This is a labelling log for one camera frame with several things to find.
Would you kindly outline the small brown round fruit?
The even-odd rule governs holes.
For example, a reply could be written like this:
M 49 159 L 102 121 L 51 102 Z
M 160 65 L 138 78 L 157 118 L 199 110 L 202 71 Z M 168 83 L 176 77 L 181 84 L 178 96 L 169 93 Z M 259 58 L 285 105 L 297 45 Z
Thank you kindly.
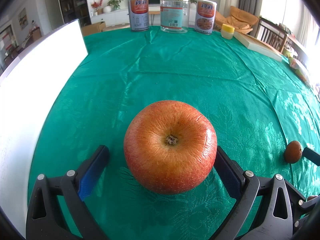
M 284 152 L 284 158 L 289 164 L 298 162 L 302 157 L 302 145 L 298 141 L 291 141 Z

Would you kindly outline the red apple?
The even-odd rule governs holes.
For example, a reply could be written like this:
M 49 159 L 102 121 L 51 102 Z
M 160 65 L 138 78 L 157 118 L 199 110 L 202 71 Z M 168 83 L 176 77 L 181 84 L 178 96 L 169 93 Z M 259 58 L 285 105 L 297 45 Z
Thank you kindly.
M 163 100 L 142 109 L 124 137 L 129 170 L 148 190 L 179 194 L 200 185 L 211 172 L 217 136 L 211 122 L 196 108 Z

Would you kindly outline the green tablecloth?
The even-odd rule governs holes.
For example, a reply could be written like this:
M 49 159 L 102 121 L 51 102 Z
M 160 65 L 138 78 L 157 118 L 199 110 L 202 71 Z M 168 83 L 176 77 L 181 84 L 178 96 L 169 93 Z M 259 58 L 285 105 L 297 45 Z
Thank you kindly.
M 127 168 L 125 132 L 161 100 L 186 102 L 213 124 L 218 144 L 244 170 L 281 174 L 304 196 L 319 194 L 319 167 L 290 165 L 287 143 L 319 150 L 319 102 L 290 69 L 220 33 L 165 33 L 159 27 L 85 37 L 88 56 L 57 97 L 41 131 L 29 189 L 39 174 L 76 169 L 99 145 L 111 158 L 86 205 L 111 239 L 208 239 L 234 205 L 212 171 L 175 196 L 142 187 Z

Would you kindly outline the white-edged book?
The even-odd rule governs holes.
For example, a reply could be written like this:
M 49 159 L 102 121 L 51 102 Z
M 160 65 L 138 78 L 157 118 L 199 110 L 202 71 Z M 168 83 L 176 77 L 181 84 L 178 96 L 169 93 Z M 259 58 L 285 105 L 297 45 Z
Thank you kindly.
M 249 50 L 270 57 L 278 62 L 281 62 L 283 59 L 279 51 L 274 49 L 269 44 L 257 40 L 253 36 L 242 34 L 239 32 L 235 32 L 233 36 Z

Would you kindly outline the wooden dining chair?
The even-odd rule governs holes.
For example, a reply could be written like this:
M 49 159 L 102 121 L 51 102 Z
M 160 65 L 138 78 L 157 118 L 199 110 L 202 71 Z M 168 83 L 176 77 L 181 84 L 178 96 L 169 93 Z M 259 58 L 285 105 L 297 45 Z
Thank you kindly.
M 287 32 L 279 25 L 260 16 L 255 38 L 282 53 L 287 43 Z

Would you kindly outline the white cardboard box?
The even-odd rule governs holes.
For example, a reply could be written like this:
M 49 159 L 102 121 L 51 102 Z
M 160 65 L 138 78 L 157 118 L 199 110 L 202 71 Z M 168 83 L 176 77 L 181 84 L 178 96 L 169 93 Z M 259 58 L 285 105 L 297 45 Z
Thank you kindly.
M 29 174 L 41 129 L 87 55 L 74 20 L 28 46 L 1 75 L 1 208 L 20 236 L 25 236 Z

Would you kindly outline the yellow lidded small jar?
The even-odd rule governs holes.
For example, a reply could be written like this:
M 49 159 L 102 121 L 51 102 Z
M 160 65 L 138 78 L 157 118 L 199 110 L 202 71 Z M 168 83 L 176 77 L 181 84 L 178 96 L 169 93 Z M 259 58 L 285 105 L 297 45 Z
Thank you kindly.
M 234 35 L 235 28 L 228 24 L 223 24 L 221 26 L 221 36 L 225 39 L 231 40 Z

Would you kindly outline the orange lounge chair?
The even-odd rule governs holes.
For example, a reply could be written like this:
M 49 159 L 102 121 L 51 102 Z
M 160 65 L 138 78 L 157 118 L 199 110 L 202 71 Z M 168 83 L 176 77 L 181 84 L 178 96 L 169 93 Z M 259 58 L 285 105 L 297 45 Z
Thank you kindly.
M 224 17 L 218 11 L 215 15 L 215 25 L 222 28 L 223 24 L 231 25 L 235 31 L 242 34 L 249 34 L 253 30 L 253 26 L 257 24 L 259 18 L 237 7 L 231 6 L 228 17 Z

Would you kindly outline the right food tin can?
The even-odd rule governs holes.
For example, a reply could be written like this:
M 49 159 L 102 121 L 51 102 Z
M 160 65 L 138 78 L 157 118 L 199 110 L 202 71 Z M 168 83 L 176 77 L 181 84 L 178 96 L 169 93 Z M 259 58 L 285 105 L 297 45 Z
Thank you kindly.
M 210 35 L 213 31 L 217 3 L 209 0 L 198 0 L 195 15 L 195 31 Z

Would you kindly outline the food tin can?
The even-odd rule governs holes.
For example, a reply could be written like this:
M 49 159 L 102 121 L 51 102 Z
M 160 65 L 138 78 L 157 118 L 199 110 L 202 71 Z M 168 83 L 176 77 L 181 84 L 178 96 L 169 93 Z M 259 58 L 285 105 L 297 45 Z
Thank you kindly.
M 195 15 L 195 31 L 210 35 L 213 31 L 217 3 L 209 0 L 198 0 Z
M 149 0 L 128 0 L 129 20 L 132 31 L 149 29 Z

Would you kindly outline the brown cardboard box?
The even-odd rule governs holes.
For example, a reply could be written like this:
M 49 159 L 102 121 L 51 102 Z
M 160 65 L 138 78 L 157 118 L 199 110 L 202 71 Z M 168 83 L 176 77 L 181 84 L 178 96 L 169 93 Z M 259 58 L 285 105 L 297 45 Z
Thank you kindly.
M 82 27 L 81 32 L 83 36 L 88 36 L 88 35 L 102 32 L 105 27 L 106 27 L 105 22 L 97 22 L 97 23 Z

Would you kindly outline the white tv cabinet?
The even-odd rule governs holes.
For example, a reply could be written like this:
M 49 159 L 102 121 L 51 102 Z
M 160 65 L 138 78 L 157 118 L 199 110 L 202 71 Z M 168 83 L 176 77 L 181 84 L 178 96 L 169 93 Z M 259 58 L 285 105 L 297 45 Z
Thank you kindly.
M 195 25 L 195 5 L 191 5 L 189 9 L 189 25 Z M 106 26 L 114 26 L 118 24 L 128 24 L 130 22 L 129 10 L 119 9 L 116 11 L 108 12 L 105 14 L 100 14 L 93 16 L 91 18 L 91 23 L 105 22 Z M 150 25 L 160 25 L 160 7 L 149 7 L 149 24 Z

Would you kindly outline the black glass cabinet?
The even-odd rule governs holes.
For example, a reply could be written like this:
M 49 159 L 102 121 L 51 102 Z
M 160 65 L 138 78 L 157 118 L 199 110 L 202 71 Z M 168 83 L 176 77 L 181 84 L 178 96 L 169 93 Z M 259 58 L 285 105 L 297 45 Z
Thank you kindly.
M 81 27 L 91 24 L 87 0 L 58 0 L 64 23 L 78 19 Z

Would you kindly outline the green plant left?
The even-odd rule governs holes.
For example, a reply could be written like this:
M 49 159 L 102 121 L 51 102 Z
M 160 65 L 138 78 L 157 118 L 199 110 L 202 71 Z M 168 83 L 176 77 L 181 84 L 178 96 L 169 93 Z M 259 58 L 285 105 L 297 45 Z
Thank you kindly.
M 124 0 L 108 0 L 107 5 L 112 7 L 112 10 L 115 11 L 120 9 L 120 4 L 123 1 Z

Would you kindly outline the left food tin can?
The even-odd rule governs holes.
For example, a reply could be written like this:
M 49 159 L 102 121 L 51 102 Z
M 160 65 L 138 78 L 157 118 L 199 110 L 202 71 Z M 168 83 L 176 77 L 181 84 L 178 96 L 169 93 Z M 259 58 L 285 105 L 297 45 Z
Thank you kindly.
M 128 0 L 129 20 L 132 31 L 149 29 L 149 0 Z

